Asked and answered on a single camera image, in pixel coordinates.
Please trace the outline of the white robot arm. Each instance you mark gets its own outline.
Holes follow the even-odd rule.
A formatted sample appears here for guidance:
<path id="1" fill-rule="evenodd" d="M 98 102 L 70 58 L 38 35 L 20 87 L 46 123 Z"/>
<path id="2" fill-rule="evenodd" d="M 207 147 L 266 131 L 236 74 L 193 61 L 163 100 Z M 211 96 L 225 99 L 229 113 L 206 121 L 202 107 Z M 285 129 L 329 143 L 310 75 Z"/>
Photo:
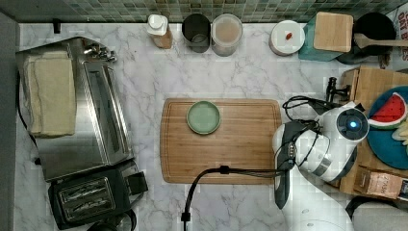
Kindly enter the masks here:
<path id="1" fill-rule="evenodd" d="M 345 207 L 310 183 L 304 171 L 332 182 L 352 168 L 357 145 L 370 126 L 359 105 L 348 102 L 318 115 L 311 125 L 282 124 L 272 139 L 274 201 L 287 231 L 354 231 Z"/>

